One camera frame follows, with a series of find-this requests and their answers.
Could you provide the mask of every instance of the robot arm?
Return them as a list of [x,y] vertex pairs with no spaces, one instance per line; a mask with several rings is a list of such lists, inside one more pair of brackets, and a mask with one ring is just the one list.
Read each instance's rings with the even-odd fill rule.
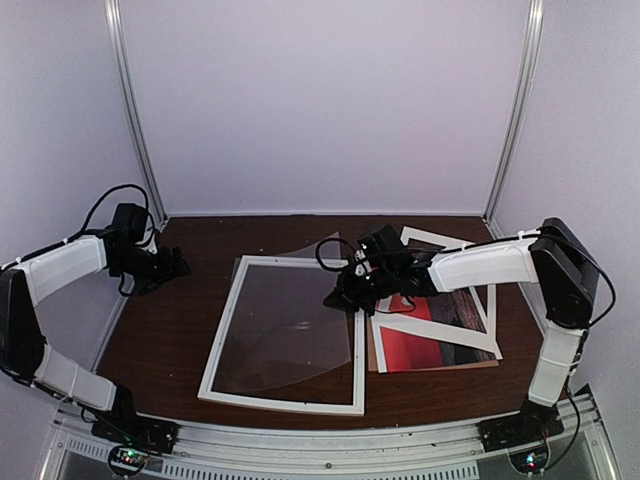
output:
[[[429,297],[479,285],[539,283],[550,323],[527,398],[517,415],[483,422],[483,443],[491,451],[563,431],[556,403],[579,362],[599,274],[561,220],[547,219],[539,229],[512,239],[454,250],[412,250],[389,225],[359,243],[326,306],[348,312],[362,308],[373,315],[379,299],[397,293]],[[322,265],[321,246],[316,258]]]
[[[143,242],[147,217],[142,207],[120,204],[105,229],[88,231],[28,260],[17,259],[0,271],[0,368],[19,383],[36,385],[101,415],[112,428],[108,437],[120,436],[118,431],[138,438],[154,435],[142,425],[126,387],[82,368],[47,343],[35,307],[66,285],[104,269],[113,277],[132,275],[132,294],[140,295],[190,273],[178,248],[157,248],[154,234]],[[163,445],[147,446],[167,450],[166,439]]]

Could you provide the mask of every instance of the metal vent grille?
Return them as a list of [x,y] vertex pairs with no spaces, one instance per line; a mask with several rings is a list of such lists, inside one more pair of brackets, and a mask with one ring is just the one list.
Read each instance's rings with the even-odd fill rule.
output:
[[[324,478],[306,475],[255,475],[238,472],[226,472],[221,469],[210,467],[200,467],[196,465],[185,465],[180,462],[165,460],[162,468],[162,476],[177,480],[299,480]],[[452,467],[429,468],[417,472],[410,472],[403,475],[387,475],[362,477],[358,475],[340,475],[342,480],[479,480],[478,467],[475,462],[468,462]]]
[[73,436],[69,438],[67,450],[84,455],[85,457],[105,461],[107,460],[107,454],[109,453],[103,444]]

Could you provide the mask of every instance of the white enclosure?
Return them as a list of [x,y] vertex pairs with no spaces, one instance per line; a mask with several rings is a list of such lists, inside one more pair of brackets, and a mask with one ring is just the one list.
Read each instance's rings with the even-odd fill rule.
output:
[[528,1],[122,0],[169,214],[474,213]]
[[[593,328],[589,382],[624,478],[640,478],[640,3],[547,2],[533,89],[495,220],[505,234],[562,218],[609,273],[612,314]],[[609,302],[600,284],[597,310]],[[534,304],[542,310],[540,297]]]

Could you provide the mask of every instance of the black bracket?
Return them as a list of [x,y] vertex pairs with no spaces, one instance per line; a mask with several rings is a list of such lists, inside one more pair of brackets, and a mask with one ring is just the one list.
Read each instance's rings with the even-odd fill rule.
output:
[[117,385],[116,398],[110,412],[90,411],[98,419],[91,429],[91,434],[96,437],[152,453],[173,452],[178,425],[138,415],[133,406],[133,394],[127,387]]
[[42,363],[46,343],[24,271],[0,272],[0,368],[29,384]]
[[513,415],[484,420],[478,425],[485,452],[517,448],[564,432],[558,407],[526,400]]
[[564,328],[587,329],[593,315],[598,270],[584,258],[589,253],[562,220],[547,218],[540,232],[541,237],[529,251],[547,318]]

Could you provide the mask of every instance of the black cable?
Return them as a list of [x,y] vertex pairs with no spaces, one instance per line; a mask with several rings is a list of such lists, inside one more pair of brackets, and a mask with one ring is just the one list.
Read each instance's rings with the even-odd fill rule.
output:
[[571,437],[571,440],[569,441],[567,448],[564,449],[564,451],[558,456],[558,458],[556,458],[551,464],[547,465],[543,469],[544,473],[548,472],[549,470],[554,468],[556,465],[558,465],[558,463],[560,463],[560,461],[569,453],[569,451],[571,450],[571,447],[573,447],[573,444],[576,442],[576,439],[578,438],[578,433],[580,433],[580,424],[582,420],[580,418],[580,410],[578,409],[578,406],[576,405],[576,402],[573,399],[573,395],[571,394],[571,390],[569,390],[568,385],[565,386],[565,392],[567,394],[567,398],[569,399],[569,402],[571,402],[571,406],[573,407],[573,410],[576,412],[576,422],[577,422],[576,430],[575,432],[573,432],[573,436]]
[[[396,274],[393,270],[391,270],[389,268],[389,266],[387,265],[387,261],[384,260],[382,262],[382,265],[380,266],[380,268],[390,277],[394,278],[396,282],[398,283],[402,283],[402,278],[400,278],[400,276],[398,274]],[[385,315],[391,315],[394,313],[411,313],[414,312],[418,307],[415,304],[415,302],[413,301],[413,299],[411,299],[408,295],[402,295],[402,298],[405,299],[407,302],[409,302],[409,304],[411,305],[411,308],[407,309],[403,309],[403,310],[395,310],[395,311],[388,311],[388,312],[383,312],[382,310],[378,310],[376,309],[376,312],[378,313],[382,313]]]
[[86,412],[87,412],[87,409],[84,407],[82,408],[82,410],[80,410],[80,418],[84,423],[98,423],[98,420],[87,420],[87,417],[84,416]]
[[573,251],[575,251],[578,255],[580,255],[585,261],[589,262],[597,271],[598,273],[602,276],[602,278],[604,279],[605,283],[607,284],[607,287],[609,289],[609,292],[611,293],[611,302],[609,303],[609,305],[607,306],[607,308],[604,309],[604,311],[598,315],[594,320],[592,320],[589,323],[589,327],[591,328],[594,325],[596,325],[598,322],[600,322],[604,317],[606,317],[611,310],[613,310],[616,302],[617,302],[617,293],[616,293],[616,289],[613,285],[613,282],[611,281],[611,279],[609,278],[609,275],[607,275],[607,273],[602,269],[602,267],[600,267],[600,265],[598,265],[598,263],[593,259],[593,257],[591,257],[591,255],[589,255],[587,252],[585,252],[584,250],[582,250],[580,247],[578,247],[577,245],[569,242],[568,240],[562,238],[562,237],[558,237],[555,235],[549,235],[549,234],[544,234],[544,233],[530,233],[527,235],[522,235],[522,236],[512,236],[512,237],[504,237],[504,238],[499,238],[499,239],[495,239],[495,240],[489,240],[486,242],[480,242],[480,243],[473,243],[470,245],[466,245],[464,248],[459,247],[459,248],[451,248],[451,249],[446,249],[446,250],[434,250],[434,249],[414,249],[414,248],[407,248],[407,249],[403,249],[401,251],[398,252],[381,252],[381,253],[376,253],[376,254],[372,254],[372,255],[367,255],[365,258],[362,258],[360,260],[356,260],[355,262],[342,267],[342,268],[333,268],[333,267],[327,267],[323,262],[322,259],[320,257],[320,247],[322,245],[324,245],[325,243],[329,242],[329,241],[338,241],[340,243],[343,243],[347,246],[349,246],[349,248],[355,252],[354,248],[351,246],[351,244],[349,244],[348,242],[346,242],[343,239],[339,239],[339,238],[328,238],[323,240],[322,242],[320,242],[318,244],[318,246],[316,247],[316,260],[318,261],[318,263],[320,264],[320,266],[328,271],[332,271],[332,272],[342,272],[342,271],[346,271],[347,269],[349,270],[355,270],[358,266],[365,264],[366,262],[370,261],[370,260],[375,260],[375,259],[379,259],[379,258],[383,258],[383,259],[388,259],[391,258],[393,256],[397,256],[397,255],[403,255],[406,253],[438,253],[438,254],[448,254],[448,253],[457,253],[457,252],[462,252],[463,250],[470,250],[473,248],[478,248],[478,247],[484,247],[487,245],[493,245],[496,243],[504,243],[504,242],[512,242],[512,241],[516,241],[516,240],[521,240],[521,239],[527,239],[527,238],[548,238],[550,240],[553,240],[561,245],[565,245],[569,248],[571,248]]
[[87,213],[87,217],[84,219],[84,223],[82,224],[82,227],[80,227],[80,230],[78,231],[78,233],[76,233],[76,235],[78,234],[81,235],[83,232],[87,230],[87,228],[89,227],[89,223],[91,222],[91,218],[93,217],[93,214],[96,212],[98,207],[102,204],[102,202],[104,202],[104,200],[109,195],[111,195],[113,192],[117,192],[118,190],[126,190],[127,188],[132,188],[142,193],[142,196],[144,197],[144,208],[147,212],[149,212],[149,195],[147,195],[147,192],[145,191],[144,188],[142,188],[140,185],[136,185],[135,183],[123,183],[122,185],[116,185],[115,187],[111,187],[109,190],[104,192],[100,196],[100,198],[98,198],[96,203],[93,204],[93,207],[91,207],[91,209],[89,210],[89,213]]
[[[152,227],[154,228],[154,230],[157,230],[155,228],[155,223],[153,221],[153,216],[149,213],[149,196],[147,195],[147,192],[140,185],[136,185],[134,183],[123,183],[122,185],[116,185],[115,187],[111,187],[109,190],[107,190],[105,193],[103,193],[100,196],[100,198],[96,201],[96,203],[89,210],[89,213],[87,214],[87,217],[85,218],[85,221],[82,224],[82,227],[80,227],[80,230],[78,230],[76,233],[74,233],[73,235],[68,237],[66,240],[62,240],[62,241],[59,241],[59,242],[56,242],[56,243],[52,243],[51,245],[48,245],[48,246],[43,247],[43,248],[39,248],[38,250],[35,250],[33,252],[30,252],[30,253],[20,257],[20,261],[24,262],[24,261],[27,261],[27,260],[31,260],[32,258],[35,258],[35,257],[37,257],[39,255],[42,255],[42,254],[45,254],[47,252],[50,252],[51,250],[55,250],[56,248],[63,247],[67,243],[70,243],[70,242],[73,242],[74,240],[77,240],[82,235],[88,234],[90,232],[90,230],[88,230],[88,227],[89,227],[89,223],[91,222],[91,218],[93,217],[93,214],[98,209],[98,207],[102,204],[102,202],[109,195],[111,195],[113,192],[116,192],[118,190],[125,190],[125,189],[128,189],[128,188],[132,188],[134,190],[138,190],[140,193],[142,193],[142,196],[144,197],[144,205],[145,205],[144,208],[147,211],[147,214],[149,214],[149,216],[151,217]],[[0,267],[0,272],[3,272],[3,271],[5,271],[5,270],[7,270],[9,268],[13,268],[16,265],[18,265],[17,261],[10,262],[10,263],[4,265],[3,267]]]
[[148,247],[151,241],[154,239],[156,239],[156,244],[157,244],[158,243],[157,238],[158,238],[158,235],[160,235],[160,230],[156,228],[156,221],[154,220],[153,215],[151,215],[151,212],[149,210],[147,210],[147,216],[151,221],[151,233],[149,234],[149,238],[147,238],[147,240],[144,243],[140,244],[140,248]]
[[321,255],[320,255],[320,249],[321,249],[324,245],[326,245],[327,243],[330,243],[330,242],[337,242],[337,243],[340,243],[340,244],[342,244],[342,245],[346,245],[347,247],[349,247],[349,249],[351,250],[351,253],[352,253],[352,254],[355,254],[355,253],[356,253],[356,250],[355,250],[355,248],[353,248],[353,246],[352,246],[349,242],[347,242],[347,241],[346,241],[346,240],[344,240],[343,238],[339,238],[339,237],[330,237],[330,238],[325,238],[324,240],[320,241],[320,242],[318,243],[318,245],[316,245],[315,256],[316,256],[316,261],[318,262],[318,264],[320,265],[320,267],[321,267],[323,270],[326,270],[327,272],[341,272],[341,271],[344,269],[344,267],[329,267],[327,264],[325,264],[325,263],[322,261],[322,257],[321,257]]

